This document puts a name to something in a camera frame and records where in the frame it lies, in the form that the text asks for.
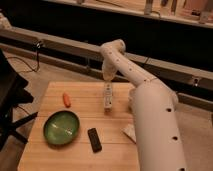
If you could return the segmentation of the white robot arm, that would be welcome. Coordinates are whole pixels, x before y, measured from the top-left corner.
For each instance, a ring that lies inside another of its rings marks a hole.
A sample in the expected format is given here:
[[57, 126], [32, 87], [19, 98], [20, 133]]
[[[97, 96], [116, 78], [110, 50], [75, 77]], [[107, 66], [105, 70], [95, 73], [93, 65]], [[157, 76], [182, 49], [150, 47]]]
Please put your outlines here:
[[119, 71], [134, 86], [130, 100], [140, 171], [187, 171], [175, 116], [176, 93], [129, 60], [125, 50], [121, 39], [102, 44], [102, 72], [103, 78], [111, 81]]

